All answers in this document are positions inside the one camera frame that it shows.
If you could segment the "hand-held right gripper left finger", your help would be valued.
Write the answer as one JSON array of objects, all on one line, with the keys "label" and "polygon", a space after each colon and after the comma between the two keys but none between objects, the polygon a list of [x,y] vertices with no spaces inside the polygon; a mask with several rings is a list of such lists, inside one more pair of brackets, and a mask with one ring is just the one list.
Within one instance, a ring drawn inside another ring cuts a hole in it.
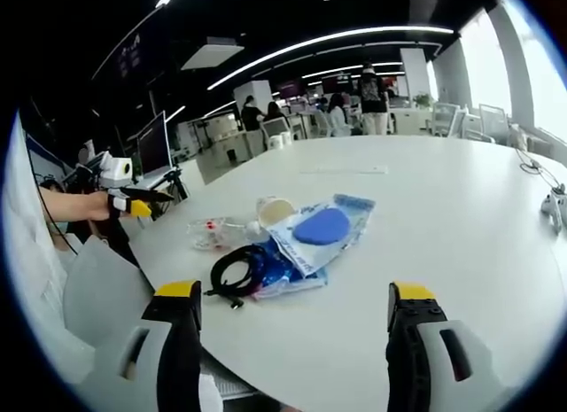
[{"label": "hand-held right gripper left finger", "polygon": [[165,284],[97,349],[92,411],[199,411],[201,283]]}]

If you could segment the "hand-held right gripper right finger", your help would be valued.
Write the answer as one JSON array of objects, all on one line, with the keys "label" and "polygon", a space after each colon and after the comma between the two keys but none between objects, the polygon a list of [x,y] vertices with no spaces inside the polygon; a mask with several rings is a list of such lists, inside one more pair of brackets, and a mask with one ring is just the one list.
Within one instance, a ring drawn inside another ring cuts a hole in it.
[{"label": "hand-held right gripper right finger", "polygon": [[389,284],[389,411],[497,411],[492,353],[420,284]]}]

